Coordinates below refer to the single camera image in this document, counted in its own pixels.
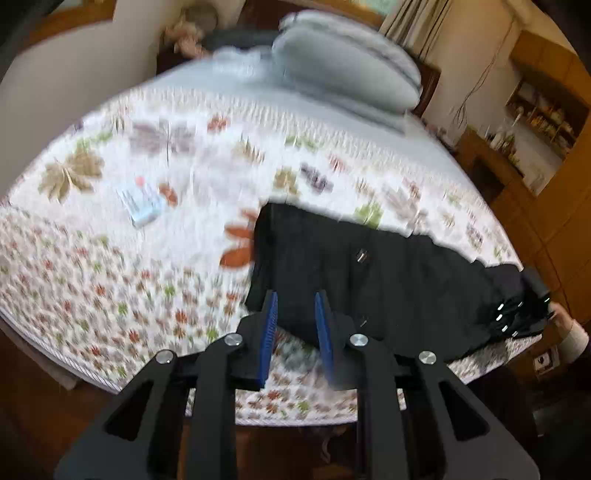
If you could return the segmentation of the person's right hand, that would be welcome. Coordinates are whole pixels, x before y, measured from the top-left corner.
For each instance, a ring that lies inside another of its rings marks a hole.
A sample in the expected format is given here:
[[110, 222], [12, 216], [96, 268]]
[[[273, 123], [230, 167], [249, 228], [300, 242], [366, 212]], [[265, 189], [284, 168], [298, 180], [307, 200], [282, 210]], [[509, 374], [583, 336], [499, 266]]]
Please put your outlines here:
[[551, 322], [560, 339], [566, 340], [576, 330], [576, 322], [560, 303], [552, 302], [550, 307], [552, 310]]

